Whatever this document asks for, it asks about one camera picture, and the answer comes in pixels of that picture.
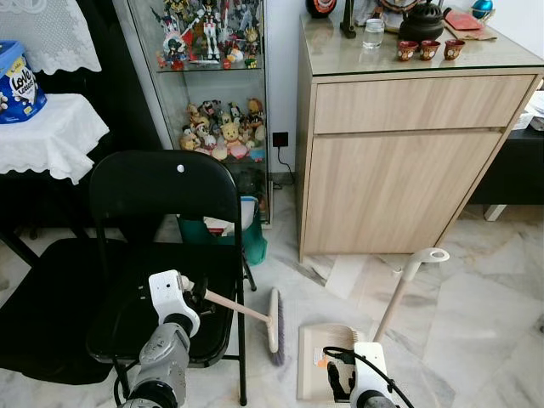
cabinet drawer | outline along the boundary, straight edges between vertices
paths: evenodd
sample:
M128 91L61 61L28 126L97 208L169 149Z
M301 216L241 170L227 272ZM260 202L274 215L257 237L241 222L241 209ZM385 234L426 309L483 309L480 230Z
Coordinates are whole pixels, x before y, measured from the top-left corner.
M504 127L532 75L327 83L317 87L314 133Z
M434 246L501 136L314 139L304 251L409 253Z

white wall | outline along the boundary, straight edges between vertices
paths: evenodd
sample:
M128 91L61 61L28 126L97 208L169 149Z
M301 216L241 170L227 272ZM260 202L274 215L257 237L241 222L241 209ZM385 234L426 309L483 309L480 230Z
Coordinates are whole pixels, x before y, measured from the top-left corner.
M306 13L304 0L267 0L269 73L269 135L289 132L289 146L281 149L281 159L295 162L298 82L299 15ZM544 0L495 0L496 14L490 26L544 58ZM355 0L357 9L360 2ZM468 9L473 0L446 0L445 6ZM339 0L334 13L342 13ZM277 161L277 149L270 152L270 170L287 169Z

wooden cabinet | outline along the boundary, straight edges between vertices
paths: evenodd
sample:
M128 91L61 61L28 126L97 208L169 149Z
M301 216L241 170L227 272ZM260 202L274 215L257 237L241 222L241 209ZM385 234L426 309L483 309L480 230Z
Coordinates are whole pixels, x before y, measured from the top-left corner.
M544 62L499 35L489 48L492 64L484 60L487 43L469 43L453 64L379 55L362 64L356 42L339 33L331 46L316 44L322 24L303 22L299 51L301 260L437 246L532 95ZM386 35L379 53L394 55L394 47ZM513 59L517 66L508 68Z

electrical outlet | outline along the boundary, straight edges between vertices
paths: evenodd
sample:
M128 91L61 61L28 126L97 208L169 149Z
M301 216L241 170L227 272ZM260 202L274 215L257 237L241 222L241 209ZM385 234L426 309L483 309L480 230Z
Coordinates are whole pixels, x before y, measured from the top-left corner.
M272 146L274 147L286 147L289 145L289 133L288 132L274 132L272 133Z

broom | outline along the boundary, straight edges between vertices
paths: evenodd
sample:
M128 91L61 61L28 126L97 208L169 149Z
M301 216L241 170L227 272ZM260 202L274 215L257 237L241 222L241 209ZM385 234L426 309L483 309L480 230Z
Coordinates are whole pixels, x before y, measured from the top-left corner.
M191 282L186 276L182 276L181 280L183 287L192 291L194 283ZM283 305L281 303L280 291L278 291L278 289L273 288L270 292L268 315L256 312L253 309L249 309L246 306L233 302L232 300L220 296L215 292L208 291L207 289L204 298L210 302L219 304L225 308L232 309L238 313L243 313L244 315L251 316L266 323L269 338L270 358L275 366L283 366L285 361Z

